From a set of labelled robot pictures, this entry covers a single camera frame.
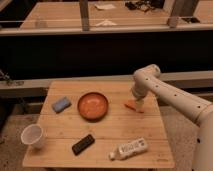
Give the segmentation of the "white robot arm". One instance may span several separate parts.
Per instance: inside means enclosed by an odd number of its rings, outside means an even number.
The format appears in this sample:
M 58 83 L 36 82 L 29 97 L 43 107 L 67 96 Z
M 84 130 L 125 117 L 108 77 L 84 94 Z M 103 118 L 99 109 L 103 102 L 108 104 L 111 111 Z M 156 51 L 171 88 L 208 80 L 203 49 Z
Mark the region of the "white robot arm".
M 196 124 L 199 130 L 191 170 L 213 171 L 213 103 L 161 81 L 160 74 L 155 64 L 136 70 L 133 96 L 141 100 L 152 92 Z

